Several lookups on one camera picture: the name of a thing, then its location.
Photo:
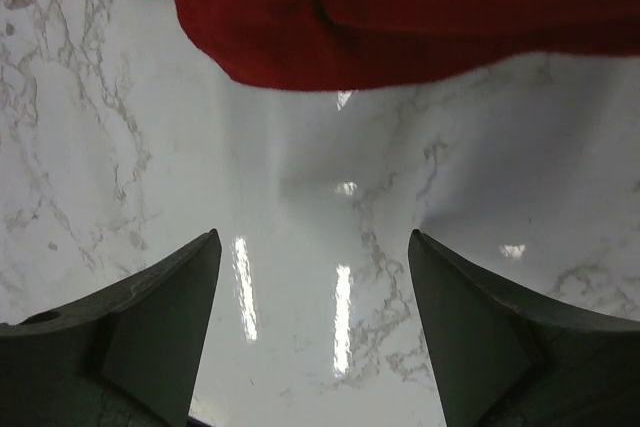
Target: white marble surface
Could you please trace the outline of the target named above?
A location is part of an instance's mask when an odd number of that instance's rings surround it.
[[[444,426],[408,273],[421,227],[640,319],[640,61],[533,55],[447,82],[231,83],[170,0],[0,0],[0,321],[225,251],[194,413]]]

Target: red fabric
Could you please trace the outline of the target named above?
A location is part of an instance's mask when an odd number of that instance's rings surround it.
[[[427,82],[530,51],[640,54],[640,0],[175,0],[236,81],[293,90]]]

